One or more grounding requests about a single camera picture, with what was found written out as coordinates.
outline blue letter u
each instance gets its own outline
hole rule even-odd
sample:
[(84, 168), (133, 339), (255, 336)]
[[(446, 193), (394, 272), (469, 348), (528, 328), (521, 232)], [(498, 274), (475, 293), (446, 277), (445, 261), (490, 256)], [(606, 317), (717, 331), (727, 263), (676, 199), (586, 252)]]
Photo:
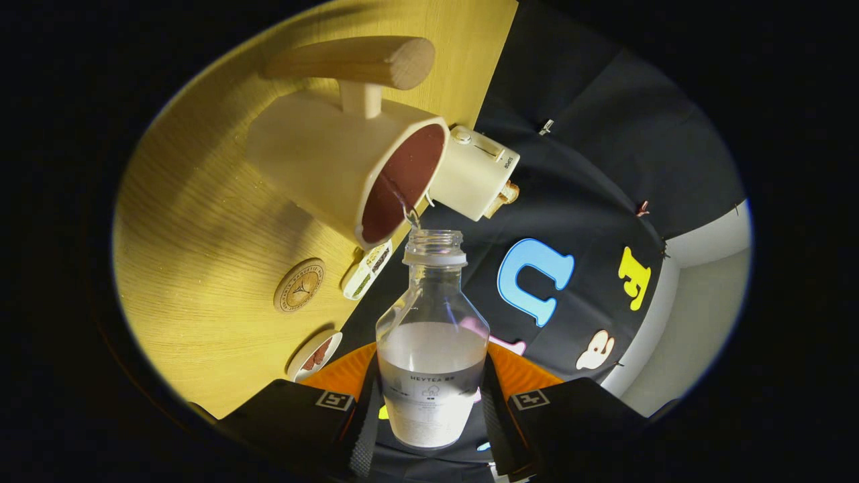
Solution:
[(543, 327), (555, 313), (557, 300), (540, 300), (516, 284), (516, 277), (524, 266), (532, 266), (555, 281), (555, 288), (563, 290), (573, 276), (576, 261), (573, 255), (561, 255), (543, 242), (526, 238), (517, 242), (501, 262), (498, 270), (498, 293), (504, 302), (537, 319), (537, 327)]

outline plastic bottle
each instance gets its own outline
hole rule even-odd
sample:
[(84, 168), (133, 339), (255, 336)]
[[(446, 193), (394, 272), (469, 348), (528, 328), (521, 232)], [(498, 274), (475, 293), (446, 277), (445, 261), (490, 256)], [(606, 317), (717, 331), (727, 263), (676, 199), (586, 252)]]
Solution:
[(388, 418), (413, 448), (459, 439), (483, 375), (490, 329), (462, 293), (461, 243), (459, 231), (414, 229), (403, 257), (409, 288), (376, 323)]

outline white wall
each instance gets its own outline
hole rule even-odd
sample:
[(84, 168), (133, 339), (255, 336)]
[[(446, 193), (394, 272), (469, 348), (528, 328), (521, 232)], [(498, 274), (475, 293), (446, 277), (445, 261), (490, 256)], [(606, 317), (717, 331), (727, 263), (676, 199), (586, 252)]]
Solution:
[(748, 200), (736, 209), (683, 235), (666, 240), (666, 253), (680, 268), (721, 260), (752, 245)]
[(621, 396), (623, 402), (649, 417), (698, 381), (722, 349), (739, 314), (751, 253), (746, 248), (680, 270), (661, 339), (638, 378)]

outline wooden surface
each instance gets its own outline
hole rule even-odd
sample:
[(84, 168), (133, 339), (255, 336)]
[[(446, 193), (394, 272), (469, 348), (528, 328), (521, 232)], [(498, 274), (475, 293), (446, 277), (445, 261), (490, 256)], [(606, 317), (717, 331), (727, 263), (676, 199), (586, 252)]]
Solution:
[[(327, 3), (238, 46), (165, 106), (120, 188), (113, 258), (131, 331), (180, 397), (224, 417), (357, 305), (338, 287), (356, 247), (270, 189), (244, 157), (247, 128), (269, 103), (336, 82), (266, 79), (265, 64), (315, 42), (426, 37), (436, 49), (431, 73), (384, 97), (473, 127), (515, 9), (515, 0)], [(326, 263), (319, 293), (298, 312), (276, 311), (278, 282), (313, 257)]]

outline round wooden coaster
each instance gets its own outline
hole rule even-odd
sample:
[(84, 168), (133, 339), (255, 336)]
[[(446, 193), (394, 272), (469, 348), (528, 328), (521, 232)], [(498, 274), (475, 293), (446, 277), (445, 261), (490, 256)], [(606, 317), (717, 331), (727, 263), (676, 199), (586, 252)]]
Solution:
[(308, 259), (293, 266), (274, 292), (274, 306), (282, 312), (295, 312), (307, 305), (322, 286), (325, 262)]

